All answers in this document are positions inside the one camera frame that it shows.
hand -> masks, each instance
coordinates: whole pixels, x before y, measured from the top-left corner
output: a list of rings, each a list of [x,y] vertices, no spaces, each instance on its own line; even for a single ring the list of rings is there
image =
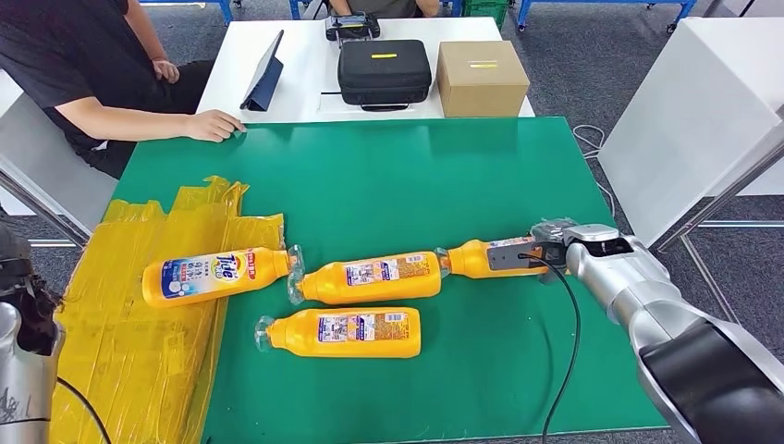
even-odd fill
[[[236,118],[212,109],[193,116],[185,116],[183,136],[197,141],[222,142],[231,137],[234,129],[245,132],[245,126]]]
[[[165,58],[153,60],[153,69],[155,70],[155,77],[159,80],[164,78],[169,83],[177,83],[177,80],[179,80],[179,70]]]

detergent bottle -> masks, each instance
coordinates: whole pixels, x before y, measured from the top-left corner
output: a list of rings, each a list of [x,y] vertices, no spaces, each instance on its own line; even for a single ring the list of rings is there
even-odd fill
[[[299,245],[205,254],[150,264],[141,293],[153,307],[173,307],[262,289],[289,272],[302,274]]]
[[[441,290],[441,278],[447,274],[433,252],[333,262],[307,275],[289,275],[288,298],[294,304],[304,300],[347,304],[425,298]]]
[[[536,266],[526,268],[512,268],[505,270],[493,270],[490,268],[488,250],[495,247],[506,247],[509,245],[524,245],[534,243],[534,238],[519,237],[504,240],[494,240],[483,242],[481,240],[469,240],[458,248],[451,250],[436,249],[439,265],[455,275],[463,275],[468,278],[502,278],[505,276],[529,276],[541,275],[547,272],[546,265],[537,263]],[[541,257],[540,247],[531,248],[531,255]]]
[[[299,356],[411,358],[419,354],[419,312],[413,308],[302,310],[285,319],[262,316],[256,346],[286,349]]]

white cable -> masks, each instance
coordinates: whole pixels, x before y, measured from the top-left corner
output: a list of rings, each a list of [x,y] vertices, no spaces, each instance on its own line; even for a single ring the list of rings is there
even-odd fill
[[[586,130],[594,130],[594,131],[598,132],[601,135],[601,138],[599,139],[599,144],[595,144],[595,143],[589,141],[588,139],[584,138],[580,134],[578,134],[577,130],[582,129],[582,128],[585,128]],[[583,141],[583,142],[587,143],[588,146],[590,146],[591,148],[594,148],[593,150],[586,152],[586,151],[582,150],[582,147],[580,147],[580,151],[582,152],[582,158],[583,159],[585,159],[587,161],[587,160],[596,159],[596,157],[599,156],[599,151],[601,151],[602,146],[604,146],[604,144],[605,144],[605,132],[602,131],[601,128],[595,127],[594,125],[578,125],[578,126],[574,127],[573,129],[571,129],[571,134],[575,137],[575,139]],[[596,182],[596,186],[598,186],[599,190],[603,191],[607,195],[607,197],[610,199],[610,214],[612,214],[613,218],[615,218],[615,198],[613,198],[612,193],[610,191],[608,191],[605,187],[603,187],[602,184],[600,184],[598,181]]]

tablet case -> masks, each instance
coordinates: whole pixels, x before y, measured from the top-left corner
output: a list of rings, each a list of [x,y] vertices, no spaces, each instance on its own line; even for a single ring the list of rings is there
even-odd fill
[[[245,93],[245,100],[242,101],[239,109],[251,111],[267,111],[269,109],[272,96],[275,93],[275,86],[277,86],[280,73],[283,71],[283,63],[275,57],[282,38],[283,30],[280,30],[259,61],[259,66],[253,73],[251,86]]]

green table surface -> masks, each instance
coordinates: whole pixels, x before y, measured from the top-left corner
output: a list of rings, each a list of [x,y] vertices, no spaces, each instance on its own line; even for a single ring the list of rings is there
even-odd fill
[[[559,117],[275,124],[213,144],[141,143],[116,197],[165,207],[181,185],[217,174],[251,185],[243,215],[286,216],[306,269],[527,233],[541,218],[612,224]],[[664,426],[638,386],[620,327],[568,278],[582,342],[552,433]],[[202,441],[347,443],[541,433],[574,340],[559,284],[535,277],[447,277],[410,306],[422,316],[411,359],[260,353],[260,315],[286,317],[286,282],[232,296]]]

